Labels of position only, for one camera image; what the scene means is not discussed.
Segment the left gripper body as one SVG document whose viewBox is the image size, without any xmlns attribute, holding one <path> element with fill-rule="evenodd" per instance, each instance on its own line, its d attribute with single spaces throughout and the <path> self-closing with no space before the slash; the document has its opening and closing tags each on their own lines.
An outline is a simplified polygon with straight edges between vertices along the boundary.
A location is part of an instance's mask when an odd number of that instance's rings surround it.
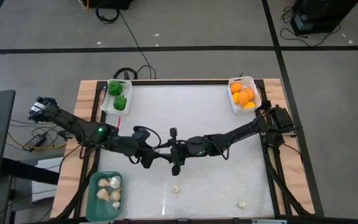
<svg viewBox="0 0 358 224">
<path fill-rule="evenodd" d="M 141 163 L 143 168 L 149 169 L 153 160 L 155 159 L 155 151 L 152 149 L 152 147 L 144 140 L 130 140 L 129 145 L 136 149 L 134 157 L 137 159 L 134 161 L 132 157 L 129 156 L 129 161 L 132 164 Z"/>
</svg>

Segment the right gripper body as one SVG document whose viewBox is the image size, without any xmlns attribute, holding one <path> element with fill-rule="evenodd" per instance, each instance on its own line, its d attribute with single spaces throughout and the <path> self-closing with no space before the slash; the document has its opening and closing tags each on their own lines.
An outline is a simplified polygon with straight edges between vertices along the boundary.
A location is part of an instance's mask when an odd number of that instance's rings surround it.
<svg viewBox="0 0 358 224">
<path fill-rule="evenodd" d="M 178 176 L 185 159 L 196 157 L 199 153 L 200 137 L 195 136 L 187 140 L 177 140 L 177 128 L 170 128 L 170 158 L 173 163 L 172 175 Z"/>
</svg>

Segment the green bell pepper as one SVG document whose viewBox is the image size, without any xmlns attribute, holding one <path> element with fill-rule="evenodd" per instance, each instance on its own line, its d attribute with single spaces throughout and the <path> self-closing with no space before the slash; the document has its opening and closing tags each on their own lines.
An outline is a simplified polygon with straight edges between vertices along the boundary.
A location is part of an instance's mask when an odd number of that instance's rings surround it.
<svg viewBox="0 0 358 224">
<path fill-rule="evenodd" d="M 109 83 L 108 92 L 112 96 L 117 96 L 122 93 L 122 83 L 119 81 L 112 81 Z"/>
<path fill-rule="evenodd" d="M 117 95 L 114 97 L 114 103 L 113 103 L 113 107 L 115 110 L 118 111 L 123 111 L 126 108 L 126 104 L 127 104 L 127 98 L 122 95 Z"/>
</svg>

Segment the white plastic basket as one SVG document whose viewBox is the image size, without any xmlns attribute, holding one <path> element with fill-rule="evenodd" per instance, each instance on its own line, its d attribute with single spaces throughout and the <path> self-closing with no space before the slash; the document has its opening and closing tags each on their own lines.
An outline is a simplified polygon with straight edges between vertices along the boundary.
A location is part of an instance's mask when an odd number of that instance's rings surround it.
<svg viewBox="0 0 358 224">
<path fill-rule="evenodd" d="M 117 110 L 114 107 L 114 100 L 116 96 L 110 94 L 111 83 L 118 82 L 122 86 L 121 96 L 126 99 L 126 105 L 123 110 Z M 133 87 L 132 82 L 130 80 L 116 80 L 110 79 L 107 84 L 106 96 L 104 98 L 103 104 L 100 106 L 100 109 L 104 111 L 106 114 L 111 116 L 127 116 L 129 113 L 129 108 L 131 105 L 131 100 L 133 96 Z"/>
<path fill-rule="evenodd" d="M 245 88 L 250 88 L 253 92 L 254 92 L 254 99 L 251 100 L 252 102 L 254 102 L 256 104 L 255 108 L 251 108 L 251 109 L 244 109 L 243 105 L 241 104 L 235 104 L 233 102 L 232 99 L 232 93 L 230 91 L 230 85 L 233 83 L 240 83 L 242 85 L 242 90 L 244 91 Z M 259 91 L 257 89 L 257 85 L 255 84 L 255 80 L 252 77 L 237 77 L 237 78 L 231 78 L 229 80 L 228 86 L 227 86 L 227 92 L 228 92 L 228 96 L 229 96 L 229 101 L 230 104 L 232 106 L 232 110 L 235 114 L 244 114 L 244 113 L 251 113 L 256 111 L 259 106 L 261 105 L 261 97 L 259 95 Z"/>
</svg>

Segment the green plastic basket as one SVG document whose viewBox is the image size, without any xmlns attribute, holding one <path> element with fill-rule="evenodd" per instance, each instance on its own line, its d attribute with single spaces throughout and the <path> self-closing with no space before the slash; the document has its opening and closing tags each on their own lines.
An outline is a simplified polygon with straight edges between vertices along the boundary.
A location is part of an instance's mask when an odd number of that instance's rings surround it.
<svg viewBox="0 0 358 224">
<path fill-rule="evenodd" d="M 121 206 L 116 209 L 112 206 L 115 202 L 110 199 L 109 202 L 100 200 L 97 198 L 96 193 L 101 188 L 105 188 L 111 195 L 112 191 L 115 190 L 112 187 L 99 187 L 99 179 L 110 179 L 111 177 L 119 175 L 122 179 L 121 185 L 121 200 L 119 201 Z M 124 180 L 122 175 L 118 172 L 97 172 L 93 174 L 89 180 L 88 189 L 88 200 L 86 203 L 86 218 L 91 222 L 110 222 L 116 219 L 122 212 L 124 207 Z"/>
</svg>

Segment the white sheet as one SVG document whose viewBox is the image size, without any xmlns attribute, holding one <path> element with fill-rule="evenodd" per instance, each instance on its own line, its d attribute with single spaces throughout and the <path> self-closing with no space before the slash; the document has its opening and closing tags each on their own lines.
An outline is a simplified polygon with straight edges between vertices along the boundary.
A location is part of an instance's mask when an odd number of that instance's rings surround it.
<svg viewBox="0 0 358 224">
<path fill-rule="evenodd" d="M 36 167 L 58 172 L 60 170 L 62 159 L 62 157 L 58 157 L 53 159 L 39 160 Z M 54 198 L 56 189 L 56 185 L 32 181 L 32 203 L 39 202 L 46 198 Z"/>
</svg>

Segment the black power adapter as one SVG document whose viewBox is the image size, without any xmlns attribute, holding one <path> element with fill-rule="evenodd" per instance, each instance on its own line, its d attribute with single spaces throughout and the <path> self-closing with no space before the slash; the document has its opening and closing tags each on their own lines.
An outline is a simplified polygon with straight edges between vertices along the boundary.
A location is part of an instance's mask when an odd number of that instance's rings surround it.
<svg viewBox="0 0 358 224">
<path fill-rule="evenodd" d="M 45 140 L 45 134 L 36 134 L 30 141 L 22 146 L 22 149 L 32 152 L 34 149 L 40 147 L 45 142 Z"/>
</svg>

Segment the black beam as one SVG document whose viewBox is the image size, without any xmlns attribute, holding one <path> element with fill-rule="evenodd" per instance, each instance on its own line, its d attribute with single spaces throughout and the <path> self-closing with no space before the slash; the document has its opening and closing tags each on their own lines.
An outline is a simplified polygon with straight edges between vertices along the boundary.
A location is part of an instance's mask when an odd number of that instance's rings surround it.
<svg viewBox="0 0 358 224">
<path fill-rule="evenodd" d="M 8 158 L 2 159 L 0 171 L 3 175 L 11 175 L 20 179 L 52 185 L 58 184 L 60 176 L 58 172 L 31 166 Z"/>
</svg>

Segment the black box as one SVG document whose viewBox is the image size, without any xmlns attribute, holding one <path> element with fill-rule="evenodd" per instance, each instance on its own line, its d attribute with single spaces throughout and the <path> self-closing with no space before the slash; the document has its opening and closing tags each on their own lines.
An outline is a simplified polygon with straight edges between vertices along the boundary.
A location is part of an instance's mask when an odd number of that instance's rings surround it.
<svg viewBox="0 0 358 224">
<path fill-rule="evenodd" d="M 127 10 L 134 0 L 81 0 L 81 2 L 90 8 L 108 8 Z"/>
</svg>

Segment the black equipment case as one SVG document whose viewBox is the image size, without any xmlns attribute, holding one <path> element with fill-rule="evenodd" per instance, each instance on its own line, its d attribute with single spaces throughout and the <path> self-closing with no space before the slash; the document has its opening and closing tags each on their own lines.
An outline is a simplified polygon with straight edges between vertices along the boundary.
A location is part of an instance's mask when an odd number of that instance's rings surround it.
<svg viewBox="0 0 358 224">
<path fill-rule="evenodd" d="M 290 25 L 295 35 L 331 33 L 358 0 L 296 0 Z"/>
</svg>

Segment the black metal table frame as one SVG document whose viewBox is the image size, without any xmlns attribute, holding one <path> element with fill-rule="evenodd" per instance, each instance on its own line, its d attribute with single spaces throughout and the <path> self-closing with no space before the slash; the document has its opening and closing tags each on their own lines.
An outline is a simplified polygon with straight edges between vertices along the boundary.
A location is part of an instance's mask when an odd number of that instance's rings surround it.
<svg viewBox="0 0 358 224">
<path fill-rule="evenodd" d="M 99 109 L 99 105 L 104 100 L 104 80 L 82 80 L 79 85 L 76 97 L 70 98 L 70 103 L 75 107 L 70 111 L 74 115 L 85 120 L 101 121 L 105 115 Z M 134 80 L 135 86 L 195 86 L 195 85 L 223 85 L 227 84 L 227 79 L 192 79 L 192 80 Z M 286 92 L 285 85 L 279 79 L 257 79 L 257 86 L 265 91 L 265 99 L 272 105 L 285 107 L 291 114 L 297 127 L 301 126 L 300 118 L 296 110 L 296 103 L 293 96 Z M 318 193 L 313 169 L 311 166 L 310 154 L 306 146 L 305 135 L 299 131 L 296 138 L 285 137 L 284 140 L 295 149 L 299 149 L 302 158 L 297 159 L 285 147 L 280 148 L 280 153 L 275 157 L 280 157 L 283 168 L 283 176 L 286 185 L 300 204 L 309 212 L 316 216 L 324 216 L 323 206 Z M 69 204 L 70 200 L 79 187 L 83 179 L 82 170 L 90 172 L 91 163 L 94 157 L 82 161 L 78 158 L 78 151 L 68 154 L 77 147 L 74 140 L 70 140 L 65 149 L 65 155 L 68 157 L 63 161 L 62 173 L 60 174 L 56 196 L 53 201 L 51 217 L 56 217 Z"/>
</svg>

